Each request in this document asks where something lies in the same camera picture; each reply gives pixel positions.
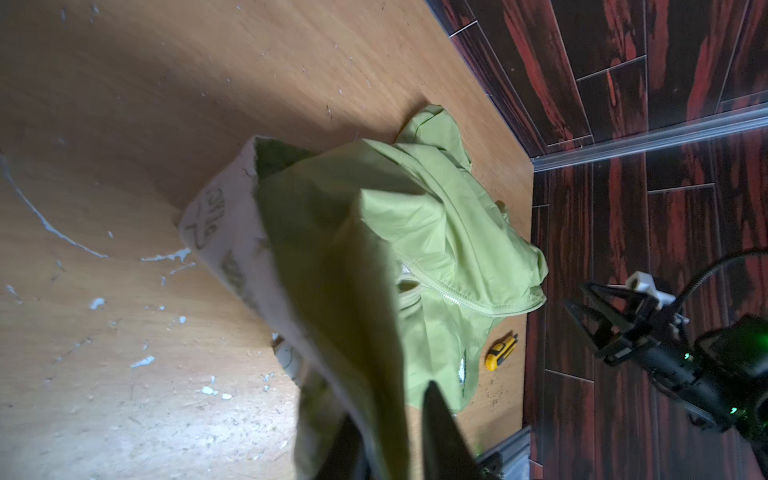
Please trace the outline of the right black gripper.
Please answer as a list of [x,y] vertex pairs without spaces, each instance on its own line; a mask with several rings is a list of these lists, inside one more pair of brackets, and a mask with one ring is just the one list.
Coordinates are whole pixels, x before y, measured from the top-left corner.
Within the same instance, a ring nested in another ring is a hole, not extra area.
[[609,366],[630,359],[684,406],[692,424],[720,432],[734,428],[755,455],[767,454],[765,319],[747,314],[686,345],[647,322],[660,305],[655,297],[594,282],[581,290],[587,303],[567,302],[565,308],[597,359]]

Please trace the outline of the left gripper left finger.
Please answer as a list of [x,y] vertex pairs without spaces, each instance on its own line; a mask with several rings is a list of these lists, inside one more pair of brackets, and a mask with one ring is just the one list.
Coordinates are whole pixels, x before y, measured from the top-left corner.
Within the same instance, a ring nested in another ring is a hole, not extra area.
[[366,480],[369,462],[362,436],[347,415],[315,480]]

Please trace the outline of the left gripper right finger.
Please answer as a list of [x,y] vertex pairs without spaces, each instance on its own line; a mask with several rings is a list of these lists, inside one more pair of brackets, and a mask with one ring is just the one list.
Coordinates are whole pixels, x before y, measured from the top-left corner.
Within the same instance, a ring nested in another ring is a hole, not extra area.
[[482,478],[434,381],[429,382],[424,394],[421,428],[425,479]]

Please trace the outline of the green jacket with printed lining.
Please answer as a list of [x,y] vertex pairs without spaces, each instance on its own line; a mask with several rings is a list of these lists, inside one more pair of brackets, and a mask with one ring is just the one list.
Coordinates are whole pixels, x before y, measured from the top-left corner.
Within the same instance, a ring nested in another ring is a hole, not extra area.
[[546,301],[544,254],[474,178],[438,105],[393,143],[316,153],[254,136],[178,229],[278,336],[300,390],[301,479],[328,462],[344,421],[375,478],[407,478],[407,408],[436,386],[451,413],[464,409],[492,331]]

